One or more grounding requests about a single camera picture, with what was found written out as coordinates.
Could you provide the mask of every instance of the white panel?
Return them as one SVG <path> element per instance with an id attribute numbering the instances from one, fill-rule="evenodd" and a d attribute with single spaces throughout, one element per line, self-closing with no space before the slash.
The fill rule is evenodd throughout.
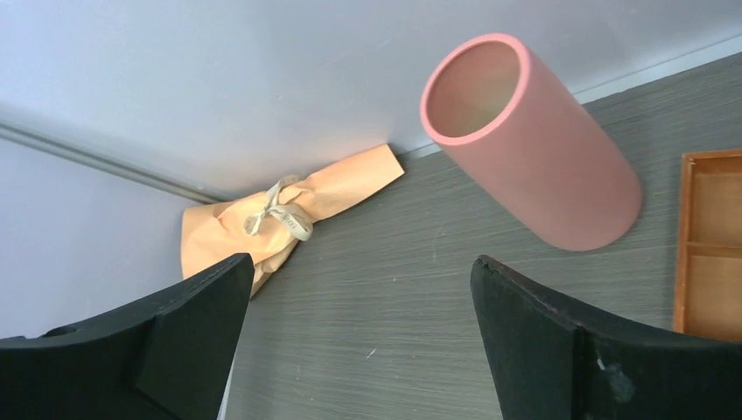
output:
<path id="1" fill-rule="evenodd" d="M 0 116 L 216 193 L 429 142 L 456 45 L 523 39 L 573 92 L 742 33 L 739 0 L 0 0 Z"/>
<path id="2" fill-rule="evenodd" d="M 0 139 L 0 338 L 36 337 L 181 280 L 195 203 Z"/>

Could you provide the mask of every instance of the pink cup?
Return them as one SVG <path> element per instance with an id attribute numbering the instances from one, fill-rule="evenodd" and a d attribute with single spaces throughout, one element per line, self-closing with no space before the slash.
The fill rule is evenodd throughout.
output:
<path id="1" fill-rule="evenodd" d="M 449 54 L 420 116 L 464 172 L 557 248 L 603 247 L 639 215 L 641 186 L 620 150 L 512 36 L 483 35 Z"/>

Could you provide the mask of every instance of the gray wood grain surface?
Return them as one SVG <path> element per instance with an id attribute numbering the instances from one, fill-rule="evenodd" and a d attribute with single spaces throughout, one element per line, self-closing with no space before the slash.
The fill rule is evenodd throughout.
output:
<path id="1" fill-rule="evenodd" d="M 389 188 L 319 223 L 250 303 L 227 419 L 501 418 L 469 291 L 479 254 L 669 327 L 680 157 L 742 146 L 742 55 L 587 108 L 644 186 L 626 236 L 551 248 L 442 153 L 406 162 Z"/>

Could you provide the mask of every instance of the knot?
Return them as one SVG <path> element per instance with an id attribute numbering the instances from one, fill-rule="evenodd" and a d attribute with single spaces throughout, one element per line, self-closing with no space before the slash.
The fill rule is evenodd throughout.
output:
<path id="1" fill-rule="evenodd" d="M 278 196 L 281 194 L 281 190 L 286 186 L 296 184 L 298 181 L 299 177 L 294 175 L 283 177 L 266 192 L 268 204 L 260 212 L 245 219 L 245 232 L 248 235 L 257 235 L 263 219 L 270 214 L 286 226 L 289 232 L 300 241 L 306 241 L 312 236 L 312 219 L 299 205 L 278 204 Z"/>

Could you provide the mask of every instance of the wooden box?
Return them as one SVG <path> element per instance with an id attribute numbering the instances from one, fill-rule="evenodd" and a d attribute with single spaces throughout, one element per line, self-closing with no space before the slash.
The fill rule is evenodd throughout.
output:
<path id="1" fill-rule="evenodd" d="M 742 149 L 682 157 L 673 327 L 742 341 Z"/>

